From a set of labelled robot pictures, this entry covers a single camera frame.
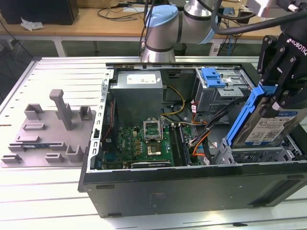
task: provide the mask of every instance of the wooden table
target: wooden table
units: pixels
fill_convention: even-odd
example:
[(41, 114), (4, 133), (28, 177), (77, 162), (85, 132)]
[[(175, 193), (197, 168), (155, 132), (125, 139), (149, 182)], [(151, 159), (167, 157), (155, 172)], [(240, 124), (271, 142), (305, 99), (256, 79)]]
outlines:
[[(239, 3), (223, 2), (225, 7), (234, 7), (238, 9)], [(120, 17), (129, 15), (132, 12), (111, 12), (108, 17)], [(62, 45), (62, 41), (94, 41), (94, 48), (98, 50), (98, 43), (96, 41), (139, 41), (141, 31), (143, 28), (143, 21), (138, 15), (133, 16), (135, 20), (127, 22), (115, 22), (104, 19), (97, 15), (96, 9), (80, 8), (79, 16), (73, 25), (54, 25), (45, 24), (44, 29), (28, 31), (19, 24), (8, 25), (2, 18), (2, 22), (6, 28), (19, 40), (51, 40), (54, 42), (59, 57), (65, 57), (66, 51)], [(252, 23), (259, 22), (258, 17), (252, 18)], [(262, 38), (265, 35), (278, 36), (281, 33), (279, 27), (271, 29), (248, 32), (243, 34), (238, 40), (239, 43), (261, 44)], [(216, 56), (220, 44), (223, 42), (225, 36), (216, 35), (212, 40), (211, 55)], [(10, 35), (0, 26), (0, 40), (12, 39)]]

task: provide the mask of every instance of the motherboard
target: motherboard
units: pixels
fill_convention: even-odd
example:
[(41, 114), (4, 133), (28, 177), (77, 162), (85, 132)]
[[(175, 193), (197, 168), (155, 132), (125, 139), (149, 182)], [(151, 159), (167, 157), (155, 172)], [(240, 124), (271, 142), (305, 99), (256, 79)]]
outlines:
[(116, 151), (104, 154), (103, 164), (106, 169), (174, 167), (190, 161), (188, 144), (192, 139), (189, 126), (123, 126), (118, 132)]

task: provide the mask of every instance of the gray power supply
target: gray power supply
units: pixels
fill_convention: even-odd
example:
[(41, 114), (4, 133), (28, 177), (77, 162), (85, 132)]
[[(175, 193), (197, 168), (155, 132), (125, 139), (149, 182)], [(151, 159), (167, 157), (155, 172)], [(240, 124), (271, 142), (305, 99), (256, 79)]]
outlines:
[(163, 96), (160, 71), (121, 71), (109, 92), (117, 100), (120, 126), (141, 126), (148, 118), (159, 119)]

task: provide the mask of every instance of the table leg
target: table leg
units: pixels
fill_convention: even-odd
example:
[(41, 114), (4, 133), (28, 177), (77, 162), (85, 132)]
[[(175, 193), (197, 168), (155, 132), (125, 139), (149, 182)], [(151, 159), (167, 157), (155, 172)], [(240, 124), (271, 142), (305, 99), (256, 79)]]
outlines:
[(221, 43), (212, 43), (209, 56), (217, 56), (220, 50)]
[(7, 48), (9, 51), (14, 50), (14, 47), (11, 44), (11, 40), (0, 40), (1, 44)]
[(53, 40), (54, 45), (56, 46), (59, 57), (67, 57), (66, 50), (62, 44), (62, 40), (60, 38), (56, 38)]
[(99, 53), (99, 44), (97, 41), (93, 41), (95, 54)]

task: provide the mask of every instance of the blue drive bracket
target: blue drive bracket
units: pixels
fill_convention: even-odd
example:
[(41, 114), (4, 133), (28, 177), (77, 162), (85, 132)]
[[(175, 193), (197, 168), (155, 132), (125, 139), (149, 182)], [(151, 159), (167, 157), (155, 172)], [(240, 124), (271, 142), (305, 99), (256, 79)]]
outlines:
[(207, 82), (208, 88), (225, 88), (226, 86), (215, 68), (201, 68), (201, 75)]
[(248, 116), (255, 111), (257, 107), (256, 100), (262, 95), (272, 95), (275, 92), (276, 88), (276, 86), (258, 85), (252, 90), (239, 116), (237, 117), (235, 123), (232, 125), (230, 131), (226, 136), (226, 141), (229, 146), (232, 145), (236, 134), (241, 130), (241, 127), (244, 125), (244, 122), (246, 121)]

